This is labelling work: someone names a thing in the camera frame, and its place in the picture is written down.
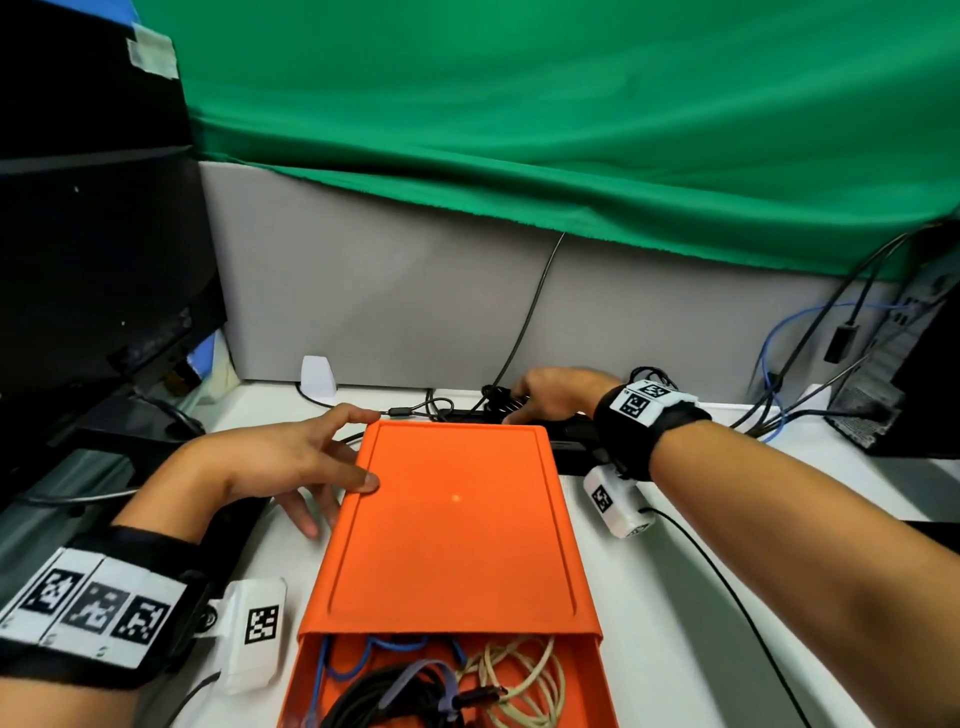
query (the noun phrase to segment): green cloth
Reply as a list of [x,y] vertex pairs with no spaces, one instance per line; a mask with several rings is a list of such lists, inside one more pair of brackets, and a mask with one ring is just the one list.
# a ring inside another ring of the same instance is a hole
[[137,6],[211,159],[833,274],[960,202],[957,0]]

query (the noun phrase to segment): right hand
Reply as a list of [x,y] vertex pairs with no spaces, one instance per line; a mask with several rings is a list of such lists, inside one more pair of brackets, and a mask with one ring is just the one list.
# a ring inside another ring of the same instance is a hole
[[577,412],[593,417],[603,396],[623,384],[615,376],[592,369],[545,367],[531,369],[514,385],[511,395],[530,399],[504,419],[504,425],[532,420],[566,420]]

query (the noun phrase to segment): orange box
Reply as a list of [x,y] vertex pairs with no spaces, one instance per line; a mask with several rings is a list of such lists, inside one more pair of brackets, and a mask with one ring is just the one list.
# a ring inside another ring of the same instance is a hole
[[[334,636],[328,662],[346,670],[367,635],[446,634],[468,655],[490,640],[556,636],[566,679],[560,728],[615,728],[600,622],[546,431],[383,421],[367,428],[358,464],[379,476],[380,490],[344,499],[278,725],[303,725],[324,636]],[[414,655],[375,649],[371,667],[424,656],[451,662],[449,646],[435,641]],[[498,675],[508,687],[525,676],[512,667]],[[346,686],[324,680],[321,715]]]

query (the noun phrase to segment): desk surface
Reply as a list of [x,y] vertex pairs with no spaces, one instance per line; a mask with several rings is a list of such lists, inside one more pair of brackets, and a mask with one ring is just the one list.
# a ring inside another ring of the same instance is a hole
[[[478,396],[439,394],[451,396],[458,407],[472,405]],[[422,391],[343,389],[337,401],[374,409],[410,406],[422,401]],[[739,405],[705,407],[724,424],[743,411]],[[222,402],[194,411],[214,430],[302,420],[322,413],[293,386],[263,383],[243,385]],[[350,425],[341,434],[359,429]],[[788,425],[773,446],[846,483],[898,518],[960,520],[960,488],[947,469],[925,461],[898,461],[883,464],[881,471],[880,461],[865,457],[819,418]],[[620,728],[801,726],[746,622],[684,537],[660,523],[641,536],[618,541],[585,503],[580,478],[561,480],[605,635],[601,654]],[[644,490],[653,505],[692,532],[656,487],[650,484]],[[232,696],[205,690],[183,710],[176,722],[179,728],[276,725],[296,657],[297,625],[326,541],[326,532],[319,540],[308,541],[281,510],[267,512],[254,530],[237,578],[282,576],[287,581],[282,670],[263,690]],[[709,549],[708,553],[720,565]],[[729,570],[720,568],[750,611],[811,723],[871,726],[820,661]],[[162,724],[189,687],[213,670],[209,650],[195,650],[184,670],[153,700],[144,724]]]

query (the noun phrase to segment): hand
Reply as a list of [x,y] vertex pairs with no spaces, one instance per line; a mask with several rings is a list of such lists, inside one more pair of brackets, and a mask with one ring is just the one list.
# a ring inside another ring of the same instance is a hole
[[623,382],[592,369],[546,367],[531,369],[516,383],[515,398],[529,395],[522,408],[504,419],[504,425],[523,425],[532,420],[566,420],[577,412],[593,417],[603,396]]
[[224,505],[273,497],[303,535],[315,539],[320,529],[298,489],[310,491],[331,526],[340,512],[334,486],[375,491],[377,476],[358,468],[357,453],[333,437],[347,423],[379,419],[378,412],[338,404],[312,420],[205,435],[168,458],[114,523],[197,541]]

